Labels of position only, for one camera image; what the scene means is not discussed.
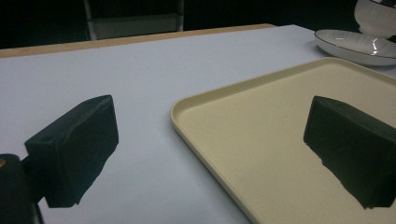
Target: beige tray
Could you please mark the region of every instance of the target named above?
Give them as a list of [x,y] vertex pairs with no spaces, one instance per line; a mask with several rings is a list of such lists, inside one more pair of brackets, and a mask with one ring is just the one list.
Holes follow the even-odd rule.
[[180,100],[174,127],[255,223],[396,223],[363,209],[303,141],[311,100],[344,101],[396,127],[396,79],[328,58]]

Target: white tablecloth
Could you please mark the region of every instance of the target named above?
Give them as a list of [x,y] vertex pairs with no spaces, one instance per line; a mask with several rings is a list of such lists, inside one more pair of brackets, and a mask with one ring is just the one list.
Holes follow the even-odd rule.
[[[171,125],[180,98],[326,56],[290,25],[0,60],[0,153],[82,101],[111,94],[120,143],[79,205],[46,223],[249,223]],[[396,77],[395,66],[374,70]]]

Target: white plate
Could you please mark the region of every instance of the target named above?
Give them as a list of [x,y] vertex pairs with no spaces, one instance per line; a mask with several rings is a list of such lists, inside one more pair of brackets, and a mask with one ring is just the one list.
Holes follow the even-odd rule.
[[319,30],[315,36],[321,49],[353,63],[396,64],[396,44],[386,39],[339,30]]

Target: white bowl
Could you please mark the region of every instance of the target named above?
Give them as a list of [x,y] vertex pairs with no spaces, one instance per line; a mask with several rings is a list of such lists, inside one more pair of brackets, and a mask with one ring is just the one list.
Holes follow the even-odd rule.
[[315,36],[321,49],[353,63],[396,64],[396,44],[386,39],[338,30],[319,30]]
[[396,35],[396,7],[381,0],[359,0],[355,20],[365,35],[384,39]]

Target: dark background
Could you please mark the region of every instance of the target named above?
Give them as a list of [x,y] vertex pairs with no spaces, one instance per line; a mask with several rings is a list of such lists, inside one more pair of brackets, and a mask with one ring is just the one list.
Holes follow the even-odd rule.
[[[358,32],[356,0],[185,0],[184,30],[272,23]],[[95,18],[177,11],[177,0],[91,0]],[[83,0],[1,1],[0,49],[88,40]]]

